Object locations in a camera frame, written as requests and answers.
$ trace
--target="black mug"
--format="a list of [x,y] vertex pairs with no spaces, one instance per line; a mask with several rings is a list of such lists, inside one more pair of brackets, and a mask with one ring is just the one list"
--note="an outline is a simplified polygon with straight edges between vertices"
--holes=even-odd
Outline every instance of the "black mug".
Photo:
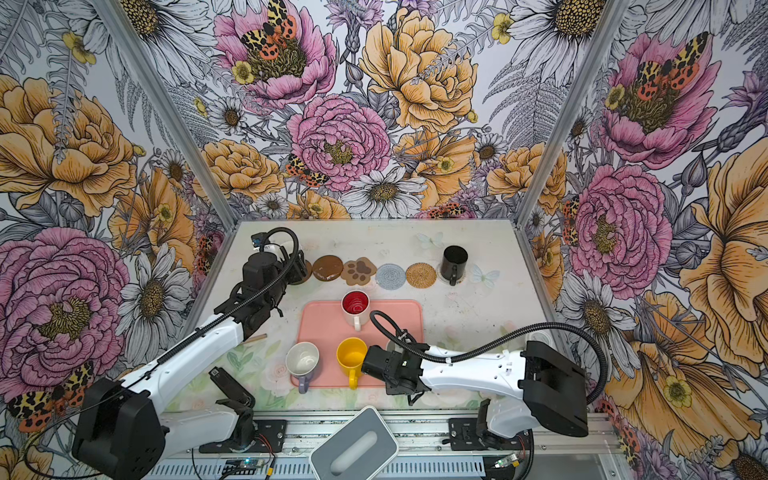
[[451,245],[442,252],[442,263],[440,264],[440,275],[454,286],[458,279],[464,276],[464,269],[467,267],[469,255],[467,250],[458,245]]

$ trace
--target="brown round coaster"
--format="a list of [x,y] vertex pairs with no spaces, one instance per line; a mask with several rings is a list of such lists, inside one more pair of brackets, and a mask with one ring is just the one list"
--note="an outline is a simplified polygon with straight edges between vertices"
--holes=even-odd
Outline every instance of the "brown round coaster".
[[321,282],[329,282],[339,278],[344,268],[344,262],[336,255],[325,255],[315,260],[312,265],[312,275]]
[[367,285],[374,275],[376,275],[376,265],[365,257],[345,263],[344,271],[341,272],[341,277],[349,286]]
[[414,263],[406,270],[406,279],[416,288],[427,288],[437,280],[437,272],[428,263]]
[[291,285],[301,285],[302,283],[306,282],[310,279],[312,276],[312,264],[309,260],[304,260],[304,266],[306,267],[306,276],[301,279],[301,281],[298,281],[296,283],[291,283]]

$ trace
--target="coaster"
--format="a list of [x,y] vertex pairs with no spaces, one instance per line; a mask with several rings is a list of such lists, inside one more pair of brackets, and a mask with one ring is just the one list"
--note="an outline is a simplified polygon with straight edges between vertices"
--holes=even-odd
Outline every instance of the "coaster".
[[406,278],[416,288],[427,288],[437,280],[437,272],[428,263],[414,263],[408,267]]
[[385,263],[376,272],[376,283],[384,290],[397,290],[406,282],[406,271],[400,265]]
[[291,285],[301,285],[302,283],[310,279],[310,277],[312,276],[312,264],[310,263],[309,260],[304,260],[304,266],[306,268],[306,276],[296,283],[291,283]]
[[376,275],[376,265],[365,257],[345,263],[344,270],[341,272],[341,277],[349,286],[367,285],[374,275]]
[[336,255],[325,255],[315,260],[312,265],[312,275],[321,282],[329,282],[339,278],[344,263]]

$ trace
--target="yellow mug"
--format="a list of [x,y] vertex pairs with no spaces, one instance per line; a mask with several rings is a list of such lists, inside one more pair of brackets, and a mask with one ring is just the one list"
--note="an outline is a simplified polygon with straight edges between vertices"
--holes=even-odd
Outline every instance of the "yellow mug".
[[336,361],[341,370],[349,376],[349,387],[357,390],[357,378],[362,375],[362,361],[366,358],[368,346],[357,337],[351,337],[339,344],[336,349]]

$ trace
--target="tan woven coaster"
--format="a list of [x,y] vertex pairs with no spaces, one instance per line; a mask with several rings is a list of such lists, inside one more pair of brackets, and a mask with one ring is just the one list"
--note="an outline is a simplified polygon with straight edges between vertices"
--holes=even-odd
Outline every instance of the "tan woven coaster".
[[406,270],[406,279],[416,288],[427,288],[437,280],[437,272],[428,263],[414,263]]

